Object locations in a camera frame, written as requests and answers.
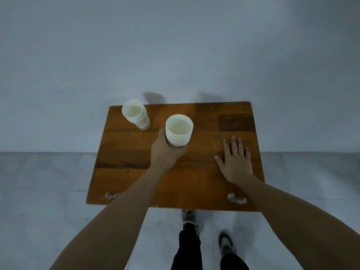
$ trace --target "stack of cups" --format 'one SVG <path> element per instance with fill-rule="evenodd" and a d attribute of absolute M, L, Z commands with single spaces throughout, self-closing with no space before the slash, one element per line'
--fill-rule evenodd
<path fill-rule="evenodd" d="M 165 124 L 166 139 L 173 146 L 184 146 L 191 138 L 194 124 L 189 117 L 183 114 L 174 114 Z"/>
<path fill-rule="evenodd" d="M 134 123 L 139 129 L 146 130 L 150 127 L 148 113 L 140 100 L 132 99 L 125 102 L 121 112 L 127 120 Z"/>

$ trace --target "person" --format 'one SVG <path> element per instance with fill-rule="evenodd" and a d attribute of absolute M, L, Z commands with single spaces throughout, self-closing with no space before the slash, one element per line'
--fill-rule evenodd
<path fill-rule="evenodd" d="M 215 156 L 225 179 L 238 185 L 264 215 L 272 230 L 304 269 L 359 269 L 360 235 L 316 206 L 269 186 L 252 174 L 250 152 L 233 136 L 231 149 L 223 141 L 225 160 Z M 172 147 L 160 129 L 151 146 L 151 164 L 142 176 L 106 206 L 65 247 L 50 268 L 124 269 L 161 178 L 187 147 Z M 202 269 L 196 212 L 183 210 L 183 230 L 172 270 Z M 248 269 L 236 255 L 231 237 L 218 238 L 220 268 Z"/>

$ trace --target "hand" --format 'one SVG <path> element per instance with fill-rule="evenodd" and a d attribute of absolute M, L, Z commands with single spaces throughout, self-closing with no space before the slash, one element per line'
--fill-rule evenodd
<path fill-rule="evenodd" d="M 223 160 L 216 155 L 214 158 L 216 163 L 219 165 L 221 173 L 224 175 L 225 179 L 233 184 L 238 184 L 242 175 L 252 174 L 252 166 L 250 161 L 250 151 L 248 148 L 244 148 L 241 142 L 241 138 L 238 138 L 238 144 L 236 144 L 235 136 L 231 138 L 231 149 L 227 144 L 227 141 L 223 140 L 224 153 L 225 153 L 225 163 Z"/>
<path fill-rule="evenodd" d="M 158 139 L 151 145 L 151 166 L 163 168 L 169 171 L 175 165 L 177 159 L 182 156 L 188 146 L 175 147 L 167 143 L 165 129 L 161 128 Z"/>

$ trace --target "brown wooden tabletop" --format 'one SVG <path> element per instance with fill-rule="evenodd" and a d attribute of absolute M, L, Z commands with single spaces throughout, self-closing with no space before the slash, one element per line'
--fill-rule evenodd
<path fill-rule="evenodd" d="M 173 114 L 185 114 L 194 122 L 188 150 L 160 182 L 153 207 L 256 211 L 246 204 L 230 203 L 228 193 L 241 194 L 228 183 L 214 160 L 224 156 L 222 139 L 241 137 L 251 152 L 254 175 L 264 181 L 259 145 L 250 102 L 146 105 L 151 121 L 140 130 L 111 106 L 88 191 L 88 204 L 109 204 L 126 191 L 150 166 L 151 144 Z"/>

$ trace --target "leg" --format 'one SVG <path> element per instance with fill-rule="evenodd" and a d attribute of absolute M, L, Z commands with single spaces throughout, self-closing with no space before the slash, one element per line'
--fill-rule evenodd
<path fill-rule="evenodd" d="M 200 239 L 194 210 L 182 210 L 182 231 L 179 234 L 179 249 L 174 257 L 171 270 L 202 270 Z"/>
<path fill-rule="evenodd" d="M 219 249 L 222 256 L 220 270 L 249 270 L 246 263 L 236 255 L 233 241 L 226 231 L 222 231 L 218 238 Z"/>

